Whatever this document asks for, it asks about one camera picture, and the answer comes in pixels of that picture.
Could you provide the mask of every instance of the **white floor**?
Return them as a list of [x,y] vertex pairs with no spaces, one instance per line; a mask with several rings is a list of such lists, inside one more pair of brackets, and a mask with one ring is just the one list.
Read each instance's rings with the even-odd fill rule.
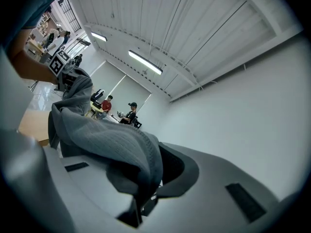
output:
[[[26,80],[24,82],[27,86],[32,86],[35,81],[34,80]],[[38,82],[35,87],[33,94],[34,97],[29,104],[29,110],[36,111],[50,111],[52,108],[52,104],[62,100],[63,93],[54,91],[56,85],[48,82]]]

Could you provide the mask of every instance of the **fluorescent light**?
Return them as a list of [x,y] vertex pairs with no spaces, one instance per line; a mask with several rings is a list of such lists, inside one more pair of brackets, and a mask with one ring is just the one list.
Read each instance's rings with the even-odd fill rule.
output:
[[107,41],[107,38],[105,36],[102,36],[100,34],[97,34],[97,33],[94,33],[94,32],[91,32],[92,36],[96,37],[96,38],[99,38],[101,39],[102,41]]
[[140,55],[138,55],[137,53],[134,53],[133,51],[129,50],[128,54],[133,57],[134,59],[138,60],[139,62],[143,63],[145,66],[149,67],[152,71],[154,71],[155,73],[161,75],[161,73],[163,72],[162,69],[158,68],[157,66],[155,66],[154,64],[152,64],[150,61],[146,60],[144,57],[141,57]]

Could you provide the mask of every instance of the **gray fabric fold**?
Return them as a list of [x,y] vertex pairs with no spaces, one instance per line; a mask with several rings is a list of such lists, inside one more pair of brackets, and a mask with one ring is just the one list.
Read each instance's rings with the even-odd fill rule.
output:
[[90,108],[91,90],[91,79],[80,75],[66,99],[52,105],[49,115],[51,147],[57,148],[60,140],[62,151],[76,151],[77,154],[88,151],[137,166],[139,187],[148,194],[153,193],[163,175],[157,138],[130,125],[85,117]]

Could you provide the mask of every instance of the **man in black cap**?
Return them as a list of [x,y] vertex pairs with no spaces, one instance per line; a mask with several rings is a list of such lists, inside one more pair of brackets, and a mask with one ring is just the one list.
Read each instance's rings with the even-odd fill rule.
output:
[[135,119],[137,104],[133,102],[129,103],[128,105],[131,107],[131,111],[127,113],[126,116],[122,116],[122,120],[120,121],[120,123],[131,124],[132,121]]

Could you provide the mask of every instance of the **white ceiling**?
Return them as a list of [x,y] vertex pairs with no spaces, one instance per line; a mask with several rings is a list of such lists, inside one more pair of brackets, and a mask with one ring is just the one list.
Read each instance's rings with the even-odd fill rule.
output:
[[[103,42],[89,35],[108,60],[135,70],[141,80],[146,79],[170,100],[301,31],[282,0],[71,2],[85,29],[107,37],[108,41]],[[162,75],[131,58],[128,50],[162,68]]]

